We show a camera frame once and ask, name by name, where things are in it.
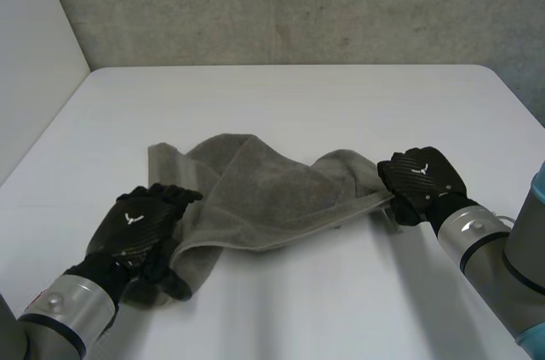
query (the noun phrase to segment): glove logo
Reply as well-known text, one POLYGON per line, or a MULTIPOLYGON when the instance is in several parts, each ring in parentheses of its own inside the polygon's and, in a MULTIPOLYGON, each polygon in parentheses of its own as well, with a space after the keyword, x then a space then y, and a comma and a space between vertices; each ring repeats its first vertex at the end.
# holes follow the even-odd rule
POLYGON ((426 163, 426 167, 424 167, 424 169, 422 169, 422 170, 413 170, 413 169, 411 169, 410 171, 412 171, 413 173, 426 175, 428 167, 429 167, 429 165, 426 163))
POLYGON ((144 215, 141 215, 138 218, 130 218, 127 213, 125 213, 125 219, 127 220, 127 225, 131 225, 133 222, 140 221, 142 218, 144 218, 144 215))

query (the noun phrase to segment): concrete wall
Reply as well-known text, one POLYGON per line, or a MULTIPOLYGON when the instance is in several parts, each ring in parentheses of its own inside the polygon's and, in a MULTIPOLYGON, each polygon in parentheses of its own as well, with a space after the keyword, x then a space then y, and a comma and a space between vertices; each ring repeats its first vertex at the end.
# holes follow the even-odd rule
POLYGON ((545 123, 545 0, 61 2, 94 69, 481 64, 545 123))
POLYGON ((59 0, 0 0, 0 184, 88 74, 59 0))

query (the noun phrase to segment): gray towel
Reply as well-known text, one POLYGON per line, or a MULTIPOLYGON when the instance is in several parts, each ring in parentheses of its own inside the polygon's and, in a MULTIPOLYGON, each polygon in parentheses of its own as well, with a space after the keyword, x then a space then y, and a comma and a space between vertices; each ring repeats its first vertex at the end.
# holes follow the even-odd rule
POLYGON ((220 134, 187 154, 161 143, 148 149, 149 184, 198 190, 178 223, 171 267, 195 293, 223 248, 264 251, 383 206, 391 195, 376 165, 337 150, 308 167, 251 134, 220 134))

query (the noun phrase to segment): white table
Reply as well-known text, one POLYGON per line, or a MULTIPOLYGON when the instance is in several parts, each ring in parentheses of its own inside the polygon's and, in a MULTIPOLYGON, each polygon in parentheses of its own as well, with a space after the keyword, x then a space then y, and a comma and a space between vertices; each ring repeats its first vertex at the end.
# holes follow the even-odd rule
MULTIPOLYGON (((515 216, 545 130, 480 66, 223 66, 93 72, 0 187, 0 290, 17 315, 68 266, 115 197, 146 184, 146 148, 257 134, 304 163, 436 146, 469 195, 515 216)), ((89 358, 527 358, 427 225, 381 214, 267 254, 227 251, 184 304, 123 307, 89 358)))

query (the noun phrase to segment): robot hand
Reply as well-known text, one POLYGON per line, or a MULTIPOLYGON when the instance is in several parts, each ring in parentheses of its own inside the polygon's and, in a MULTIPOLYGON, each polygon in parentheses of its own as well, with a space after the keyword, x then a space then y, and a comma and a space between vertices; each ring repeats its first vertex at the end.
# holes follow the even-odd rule
POLYGON ((390 161, 377 167, 382 182, 395 196, 391 206, 400 225, 415 226, 429 220, 430 207, 440 197, 455 194, 447 198, 467 198, 462 178, 433 147, 394 153, 390 161))
POLYGON ((154 184, 136 187, 118 197, 87 248, 87 256, 107 255, 128 274, 157 284, 177 300, 187 300, 192 292, 169 268, 169 260, 179 243, 172 238, 176 222, 189 203, 202 199, 196 192, 177 186, 154 184))

